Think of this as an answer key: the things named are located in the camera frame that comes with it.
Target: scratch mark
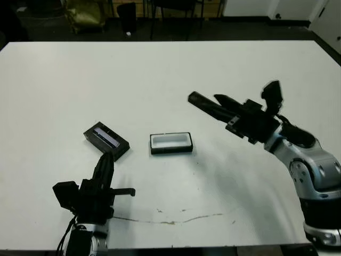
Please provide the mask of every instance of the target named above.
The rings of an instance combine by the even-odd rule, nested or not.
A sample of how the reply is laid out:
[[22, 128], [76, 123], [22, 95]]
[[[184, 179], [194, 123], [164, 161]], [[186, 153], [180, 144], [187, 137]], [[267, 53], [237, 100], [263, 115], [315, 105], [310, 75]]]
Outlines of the scratch mark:
[[162, 222], [156, 222], [156, 223], [159, 223], [159, 224], [168, 224], [168, 225], [175, 225], [175, 221], [171, 221], [171, 222], [162, 221]]
[[187, 223], [187, 222], [190, 222], [192, 220], [197, 220], [197, 219], [202, 219], [202, 218], [207, 218], [207, 217], [212, 217], [212, 216], [220, 216], [220, 215], [223, 215], [223, 214], [222, 213], [215, 213], [215, 214], [211, 214], [211, 215], [198, 216], [198, 217], [195, 217], [195, 218], [192, 218], [189, 220], [182, 221], [182, 223]]
[[116, 216], [114, 216], [114, 219], [119, 219], [119, 220], [129, 220], [129, 221], [140, 222], [140, 220], [133, 220], [133, 219], [128, 219], [128, 218], [116, 217]]
[[117, 217], [114, 216], [114, 219], [119, 219], [119, 220], [128, 220], [128, 221], [134, 221], [134, 222], [141, 222], [141, 223], [152, 223], [152, 224], [167, 224], [167, 225], [175, 225], [177, 223], [187, 223], [193, 220], [197, 220], [197, 219], [202, 219], [202, 218], [208, 218], [208, 217], [213, 217], [213, 216], [221, 216], [223, 215], [222, 213], [215, 213], [215, 214], [211, 214], [211, 215], [203, 215], [203, 216], [198, 216], [189, 220], [185, 220], [185, 221], [145, 221], [145, 220], [134, 220], [134, 219], [128, 219], [128, 218], [123, 218], [123, 217]]

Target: wall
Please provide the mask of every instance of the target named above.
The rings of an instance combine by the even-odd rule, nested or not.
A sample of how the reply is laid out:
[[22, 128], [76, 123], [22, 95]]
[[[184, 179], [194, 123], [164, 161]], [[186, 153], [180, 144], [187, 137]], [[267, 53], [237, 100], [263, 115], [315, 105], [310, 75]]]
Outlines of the wall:
[[224, 16], [268, 16], [282, 20], [313, 21], [326, 0], [226, 0]]
[[227, 0], [224, 16], [267, 16], [272, 0]]
[[271, 19], [279, 13], [282, 20], [309, 20], [318, 2], [321, 0], [280, 0], [274, 12], [268, 14]]

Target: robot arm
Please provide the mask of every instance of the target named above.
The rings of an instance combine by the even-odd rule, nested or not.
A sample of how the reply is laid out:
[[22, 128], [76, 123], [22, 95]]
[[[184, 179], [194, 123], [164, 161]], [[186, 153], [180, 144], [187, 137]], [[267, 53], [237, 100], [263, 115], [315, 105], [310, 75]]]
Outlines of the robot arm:
[[304, 231], [315, 246], [341, 248], [341, 166], [310, 133], [278, 114], [282, 95], [278, 81], [262, 92], [266, 111], [254, 101], [243, 105], [215, 95], [220, 105], [197, 92], [188, 101], [227, 124], [226, 129], [252, 144], [261, 142], [289, 170], [304, 215]]
[[53, 186], [60, 206], [75, 215], [58, 245], [56, 256], [62, 256], [64, 239], [71, 228], [66, 256], [107, 255], [108, 220], [113, 217], [115, 196], [135, 196], [134, 188], [110, 188], [112, 176], [113, 155], [104, 153], [92, 178], [84, 179], [80, 187], [74, 181]]

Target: white table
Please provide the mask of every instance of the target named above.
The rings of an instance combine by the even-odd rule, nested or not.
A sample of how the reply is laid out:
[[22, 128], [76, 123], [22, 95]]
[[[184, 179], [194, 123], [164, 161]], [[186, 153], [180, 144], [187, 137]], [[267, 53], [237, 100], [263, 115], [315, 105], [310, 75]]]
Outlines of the white table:
[[[194, 90], [264, 104], [341, 159], [341, 72], [309, 41], [10, 43], [0, 52], [0, 249], [55, 250], [71, 213], [52, 186], [90, 178], [101, 153], [83, 132], [103, 122], [129, 141], [111, 186], [108, 247], [306, 243], [288, 171], [187, 103]], [[191, 155], [151, 156], [149, 135], [191, 132]]]

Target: dark floor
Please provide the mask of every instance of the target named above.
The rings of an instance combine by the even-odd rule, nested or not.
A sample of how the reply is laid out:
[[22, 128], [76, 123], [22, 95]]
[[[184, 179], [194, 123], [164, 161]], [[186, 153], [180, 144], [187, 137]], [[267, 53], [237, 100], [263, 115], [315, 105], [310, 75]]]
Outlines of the dark floor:
[[[18, 12], [32, 41], [149, 41], [151, 20], [138, 20], [137, 31], [127, 37], [119, 19], [109, 19], [104, 32], [84, 31], [78, 35], [71, 32], [63, 15], [50, 18], [34, 18], [28, 11]], [[222, 19], [203, 21], [192, 26], [187, 19], [156, 21], [154, 41], [184, 41], [188, 28], [189, 41], [221, 40], [315, 40], [339, 65], [341, 55], [329, 47], [313, 32], [301, 26], [270, 26], [267, 22], [231, 22]]]

